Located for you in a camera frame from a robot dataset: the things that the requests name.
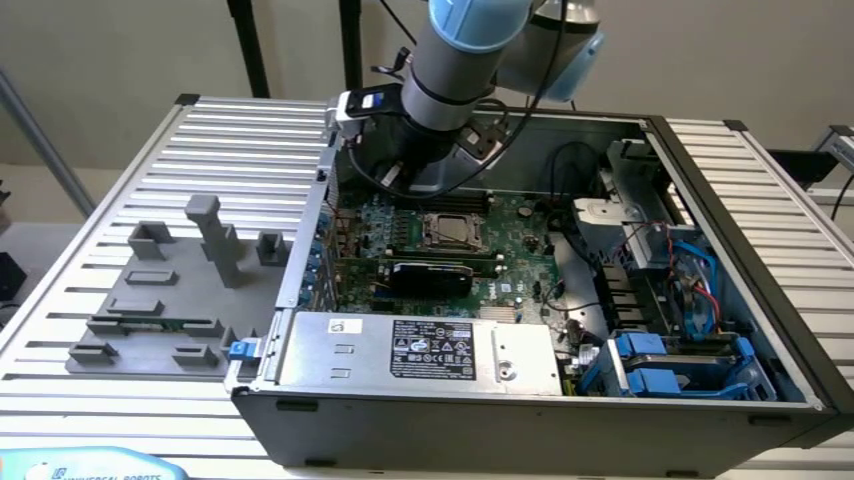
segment motherboard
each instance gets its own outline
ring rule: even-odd
[[[560,315],[541,303],[559,281],[549,212],[536,197],[519,194],[483,194],[461,202],[400,205],[379,195],[343,199],[339,311],[544,322],[559,331]]]

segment blue plastic clip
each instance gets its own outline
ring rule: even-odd
[[[231,343],[231,348],[228,349],[228,360],[253,360],[255,359],[255,349],[257,348],[256,342],[244,342],[236,341]]]

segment slotted aluminum surface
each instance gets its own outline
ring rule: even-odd
[[[735,223],[854,384],[854,245],[747,132],[668,121]]]
[[[0,449],[114,445],[158,455],[205,479],[376,478],[367,472],[285,471],[275,465],[219,382],[70,376],[64,369],[85,316],[97,311],[129,257],[124,239],[138,220],[164,220],[174,235],[198,235],[181,210],[189,195],[205,192],[220,195],[220,216],[241,238],[253,238],[259,229],[292,235],[303,186],[325,144],[323,114],[319,103],[204,97],[193,107],[172,109],[0,332]],[[854,433],[823,447],[766,452],[720,478],[851,478],[844,469],[854,468]],[[389,472],[384,477],[472,475]]]

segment black pole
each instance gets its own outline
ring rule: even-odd
[[[240,51],[245,74],[249,77],[249,87],[255,98],[269,98],[269,85],[267,84],[267,72],[264,71],[264,57],[261,45],[257,42],[257,30],[255,28],[255,16],[252,15],[252,0],[228,0],[228,12],[235,21]]]
[[[361,0],[337,0],[344,54],[344,86],[361,88]]]

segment power supply label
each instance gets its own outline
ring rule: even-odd
[[[397,378],[475,380],[471,323],[395,320],[391,374]]]

